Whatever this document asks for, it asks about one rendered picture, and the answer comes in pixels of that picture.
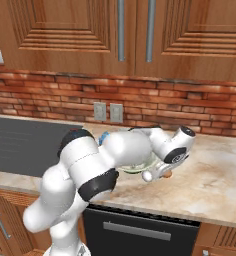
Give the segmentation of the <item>wooden lower cupboard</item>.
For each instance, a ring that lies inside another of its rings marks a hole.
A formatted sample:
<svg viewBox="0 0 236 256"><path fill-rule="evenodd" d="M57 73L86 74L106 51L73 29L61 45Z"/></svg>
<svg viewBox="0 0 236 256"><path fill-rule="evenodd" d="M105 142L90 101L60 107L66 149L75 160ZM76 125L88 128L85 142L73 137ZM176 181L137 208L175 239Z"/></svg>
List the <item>wooden lower cupboard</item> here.
<svg viewBox="0 0 236 256"><path fill-rule="evenodd" d="M236 228L202 223L191 256L236 256Z"/></svg>

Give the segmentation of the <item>wooden upper cupboard door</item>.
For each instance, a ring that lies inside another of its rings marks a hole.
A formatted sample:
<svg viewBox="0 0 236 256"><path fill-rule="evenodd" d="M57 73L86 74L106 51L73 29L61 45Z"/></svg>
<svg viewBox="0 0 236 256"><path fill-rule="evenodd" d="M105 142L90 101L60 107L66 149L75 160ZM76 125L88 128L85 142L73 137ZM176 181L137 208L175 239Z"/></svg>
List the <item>wooden upper cupboard door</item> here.
<svg viewBox="0 0 236 256"><path fill-rule="evenodd" d="M148 0L138 0L137 76L236 82L236 0L156 0L150 63L147 19Z"/></svg>
<svg viewBox="0 0 236 256"><path fill-rule="evenodd" d="M117 0L0 0L0 50L9 69L134 73L136 0L124 0L125 61L118 61Z"/></svg>

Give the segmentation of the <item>black dishwasher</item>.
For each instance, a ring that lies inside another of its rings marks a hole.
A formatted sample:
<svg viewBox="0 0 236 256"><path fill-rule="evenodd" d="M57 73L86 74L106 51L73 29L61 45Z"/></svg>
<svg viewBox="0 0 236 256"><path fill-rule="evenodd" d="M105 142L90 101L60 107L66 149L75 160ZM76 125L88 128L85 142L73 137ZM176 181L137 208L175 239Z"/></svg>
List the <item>black dishwasher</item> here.
<svg viewBox="0 0 236 256"><path fill-rule="evenodd" d="M87 247L92 256L191 256L200 223L90 204L83 212ZM171 234L170 241L103 228L111 222Z"/></svg>

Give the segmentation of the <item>wooden cupboard door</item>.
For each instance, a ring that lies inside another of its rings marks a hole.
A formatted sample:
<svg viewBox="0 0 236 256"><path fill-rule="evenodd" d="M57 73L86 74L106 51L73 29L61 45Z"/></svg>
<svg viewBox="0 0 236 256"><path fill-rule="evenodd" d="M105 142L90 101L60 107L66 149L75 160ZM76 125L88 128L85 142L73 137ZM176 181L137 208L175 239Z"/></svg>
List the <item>wooden cupboard door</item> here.
<svg viewBox="0 0 236 256"><path fill-rule="evenodd" d="M236 82L236 0L156 0L150 63L147 19L148 0L138 0L137 76Z"/></svg>
<svg viewBox="0 0 236 256"><path fill-rule="evenodd" d="M0 0L0 50L9 69L134 73L136 0L124 0L125 61L118 61L117 0Z"/></svg>
<svg viewBox="0 0 236 256"><path fill-rule="evenodd" d="M40 196L0 189L1 220L11 235L2 241L7 256L88 256L81 217L87 204L72 189L41 191Z"/></svg>

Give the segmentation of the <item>grey wall socket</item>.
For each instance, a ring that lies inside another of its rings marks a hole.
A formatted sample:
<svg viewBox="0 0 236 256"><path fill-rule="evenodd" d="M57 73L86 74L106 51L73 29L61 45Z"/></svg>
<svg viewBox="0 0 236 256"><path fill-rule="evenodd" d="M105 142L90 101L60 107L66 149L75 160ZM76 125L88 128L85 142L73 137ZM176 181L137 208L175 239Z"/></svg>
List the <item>grey wall socket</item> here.
<svg viewBox="0 0 236 256"><path fill-rule="evenodd" d="M123 122L123 105L122 104L110 104L110 121L116 123Z"/></svg>
<svg viewBox="0 0 236 256"><path fill-rule="evenodd" d="M94 103L94 119L97 121L106 120L106 104L101 102Z"/></svg>

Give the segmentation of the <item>blue object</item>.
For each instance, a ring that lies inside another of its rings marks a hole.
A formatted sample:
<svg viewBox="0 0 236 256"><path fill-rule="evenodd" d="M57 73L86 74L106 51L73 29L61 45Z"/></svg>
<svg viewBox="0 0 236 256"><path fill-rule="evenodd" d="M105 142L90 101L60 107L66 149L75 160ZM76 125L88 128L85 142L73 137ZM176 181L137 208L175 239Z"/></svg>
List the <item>blue object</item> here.
<svg viewBox="0 0 236 256"><path fill-rule="evenodd" d="M103 144L103 141L106 139L107 136L109 136L110 134L105 131L102 133L102 135L99 137L98 139L98 143L99 143L99 146L101 146Z"/></svg>

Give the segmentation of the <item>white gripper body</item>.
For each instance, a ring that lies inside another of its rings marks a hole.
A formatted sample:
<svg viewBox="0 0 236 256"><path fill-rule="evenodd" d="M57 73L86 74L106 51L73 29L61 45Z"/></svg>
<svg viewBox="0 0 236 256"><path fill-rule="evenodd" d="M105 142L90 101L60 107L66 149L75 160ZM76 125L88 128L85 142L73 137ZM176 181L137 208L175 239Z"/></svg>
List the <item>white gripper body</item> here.
<svg viewBox="0 0 236 256"><path fill-rule="evenodd" d="M142 178L146 182L152 182L159 178L162 178L164 173L171 171L171 165L166 163L158 163L152 169L148 169L142 172Z"/></svg>

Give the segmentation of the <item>wooden lower cupboard door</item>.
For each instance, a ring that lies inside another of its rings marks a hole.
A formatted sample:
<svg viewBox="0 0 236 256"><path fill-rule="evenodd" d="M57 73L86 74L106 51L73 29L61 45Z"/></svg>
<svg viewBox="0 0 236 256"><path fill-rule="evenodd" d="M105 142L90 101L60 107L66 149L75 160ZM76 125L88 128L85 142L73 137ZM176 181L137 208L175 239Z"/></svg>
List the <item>wooden lower cupboard door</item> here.
<svg viewBox="0 0 236 256"><path fill-rule="evenodd" d="M88 256L81 217L87 204L72 189L41 191L40 196L0 189L1 220L11 235L2 241L7 256Z"/></svg>

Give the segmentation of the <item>dark grey sink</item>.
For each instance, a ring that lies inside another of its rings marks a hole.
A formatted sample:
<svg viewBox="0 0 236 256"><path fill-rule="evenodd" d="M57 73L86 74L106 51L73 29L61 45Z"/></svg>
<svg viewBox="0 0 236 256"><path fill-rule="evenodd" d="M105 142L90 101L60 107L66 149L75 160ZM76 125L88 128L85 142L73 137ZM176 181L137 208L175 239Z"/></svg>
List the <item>dark grey sink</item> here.
<svg viewBox="0 0 236 256"><path fill-rule="evenodd" d="M0 171L42 177L59 162L63 137L81 125L0 118Z"/></svg>

